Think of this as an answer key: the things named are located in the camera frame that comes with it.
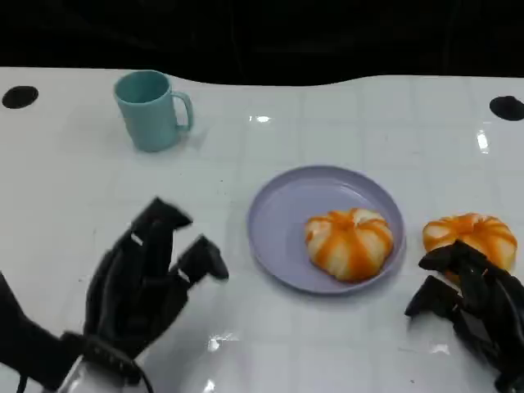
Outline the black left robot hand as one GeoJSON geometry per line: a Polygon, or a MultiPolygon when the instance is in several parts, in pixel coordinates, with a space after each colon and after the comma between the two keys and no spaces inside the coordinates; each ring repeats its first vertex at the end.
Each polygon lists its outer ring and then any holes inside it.
{"type": "Polygon", "coordinates": [[[203,235],[171,260],[175,231],[190,225],[177,206],[151,201],[97,266],[87,290],[85,335],[134,359],[170,327],[194,285],[207,275],[228,279],[220,249],[203,235]]]}

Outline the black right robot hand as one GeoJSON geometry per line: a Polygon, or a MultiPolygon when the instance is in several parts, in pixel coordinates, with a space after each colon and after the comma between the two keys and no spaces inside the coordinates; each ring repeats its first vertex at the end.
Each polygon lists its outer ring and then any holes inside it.
{"type": "Polygon", "coordinates": [[[418,266],[458,276],[458,289],[429,275],[408,303],[413,318],[433,313],[449,320],[459,340],[499,371],[498,392],[523,391],[523,285],[462,241],[427,252],[418,266]]]}

